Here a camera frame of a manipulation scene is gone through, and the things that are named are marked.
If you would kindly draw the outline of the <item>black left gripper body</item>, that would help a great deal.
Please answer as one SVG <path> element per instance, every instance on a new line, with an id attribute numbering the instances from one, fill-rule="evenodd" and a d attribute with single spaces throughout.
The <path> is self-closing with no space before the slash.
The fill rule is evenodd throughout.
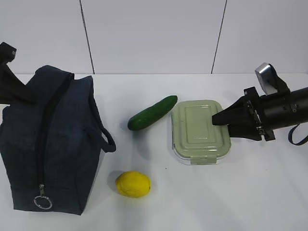
<path id="1" fill-rule="evenodd" d="M 6 65 L 15 59 L 17 49 L 13 46 L 2 42 L 0 44 L 0 65 Z"/>

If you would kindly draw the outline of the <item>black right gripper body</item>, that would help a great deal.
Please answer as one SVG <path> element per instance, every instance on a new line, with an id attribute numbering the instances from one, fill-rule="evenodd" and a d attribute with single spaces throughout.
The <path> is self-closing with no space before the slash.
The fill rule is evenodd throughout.
<path id="1" fill-rule="evenodd" d="M 253 115 L 257 131 L 264 136 L 265 141 L 275 140 L 273 131 L 286 126 L 290 115 L 289 93 L 277 92 L 259 96 L 254 87 L 244 90 L 249 112 Z"/>

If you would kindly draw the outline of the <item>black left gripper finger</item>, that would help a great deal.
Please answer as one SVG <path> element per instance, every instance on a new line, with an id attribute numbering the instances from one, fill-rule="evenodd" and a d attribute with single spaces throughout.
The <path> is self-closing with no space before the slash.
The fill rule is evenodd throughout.
<path id="1" fill-rule="evenodd" d="M 10 68 L 5 64 L 0 66 L 0 103 L 11 104 L 14 100 L 34 103 L 35 97 Z"/>

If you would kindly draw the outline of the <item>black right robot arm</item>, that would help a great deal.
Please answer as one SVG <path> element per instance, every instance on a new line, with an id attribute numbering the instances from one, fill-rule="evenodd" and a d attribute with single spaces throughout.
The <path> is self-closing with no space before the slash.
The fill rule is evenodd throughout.
<path id="1" fill-rule="evenodd" d="M 294 130 L 308 121 L 308 89 L 277 92 L 259 96 L 256 88 L 244 90 L 240 97 L 227 109 L 212 116 L 212 124 L 228 127 L 232 138 L 244 138 L 254 141 L 275 140 L 274 130 L 293 126 L 289 131 L 288 140 L 300 146 L 308 139 L 293 142 Z"/>

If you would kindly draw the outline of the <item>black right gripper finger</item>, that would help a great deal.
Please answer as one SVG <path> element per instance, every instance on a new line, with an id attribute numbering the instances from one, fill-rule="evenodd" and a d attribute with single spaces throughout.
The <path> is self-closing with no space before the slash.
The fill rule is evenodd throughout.
<path id="1" fill-rule="evenodd" d="M 212 124 L 217 126 L 249 123 L 250 115 L 246 107 L 245 96 L 240 97 L 234 104 L 212 116 Z"/>
<path id="2" fill-rule="evenodd" d="M 231 138 L 243 138 L 254 141 L 262 140 L 257 123 L 230 123 L 228 124 L 228 131 Z"/>

